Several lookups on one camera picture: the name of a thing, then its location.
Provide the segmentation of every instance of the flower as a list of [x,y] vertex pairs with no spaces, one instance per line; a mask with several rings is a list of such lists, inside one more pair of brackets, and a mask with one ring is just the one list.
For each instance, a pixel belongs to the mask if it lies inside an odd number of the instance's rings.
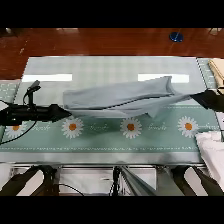
[[179,131],[182,131],[182,135],[189,138],[192,138],[198,131],[198,124],[194,118],[186,116],[179,120],[177,127]]
[[139,136],[141,134],[140,131],[142,130],[140,121],[134,118],[123,119],[120,127],[123,135],[126,135],[126,138],[130,139]]
[[8,138],[16,138],[23,134],[23,132],[26,130],[26,123],[23,122],[21,125],[16,126],[7,126],[5,129],[6,135]]
[[66,119],[62,125],[62,131],[64,132],[63,135],[66,135],[66,138],[75,138],[82,133],[83,126],[83,122],[79,118]]

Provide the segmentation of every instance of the light blue fabric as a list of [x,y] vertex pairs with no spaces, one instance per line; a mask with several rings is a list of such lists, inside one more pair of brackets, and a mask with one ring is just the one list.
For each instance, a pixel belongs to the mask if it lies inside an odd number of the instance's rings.
[[145,82],[65,91],[64,109],[76,117],[129,118],[145,113],[155,117],[160,108],[191,98],[189,94],[176,92],[171,78],[166,76]]

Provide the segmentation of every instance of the reddish brown floor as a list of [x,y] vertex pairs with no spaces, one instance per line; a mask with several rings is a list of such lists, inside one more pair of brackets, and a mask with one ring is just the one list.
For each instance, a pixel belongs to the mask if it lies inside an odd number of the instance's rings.
[[21,78],[30,56],[161,55],[224,58],[223,29],[181,28],[182,43],[169,39],[179,28],[25,28],[0,38],[0,79]]

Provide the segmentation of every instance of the towel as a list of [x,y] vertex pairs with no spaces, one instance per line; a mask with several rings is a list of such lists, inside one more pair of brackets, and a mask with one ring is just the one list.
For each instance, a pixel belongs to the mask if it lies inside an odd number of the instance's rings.
[[173,89],[171,78],[65,91],[64,109],[76,117],[130,118],[145,113],[155,117],[162,107],[191,99]]
[[221,132],[198,133],[195,137],[210,176],[224,191],[224,142],[221,142]]
[[218,87],[224,86],[224,59],[213,58],[208,62],[209,67],[214,73],[215,80],[217,82]]

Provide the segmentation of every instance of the yellow flower center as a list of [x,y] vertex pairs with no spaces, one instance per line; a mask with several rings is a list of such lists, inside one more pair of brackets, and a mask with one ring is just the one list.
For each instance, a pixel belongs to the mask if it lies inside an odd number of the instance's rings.
[[12,129],[13,129],[13,131],[18,131],[19,130],[19,125],[13,126]]
[[76,129],[76,124],[70,124],[70,125],[69,125],[69,129],[70,129],[71,131],[74,131],[74,130]]
[[186,123],[185,128],[190,131],[192,129],[192,124]]
[[128,128],[129,131],[134,131],[135,130],[134,124],[128,124],[127,128]]

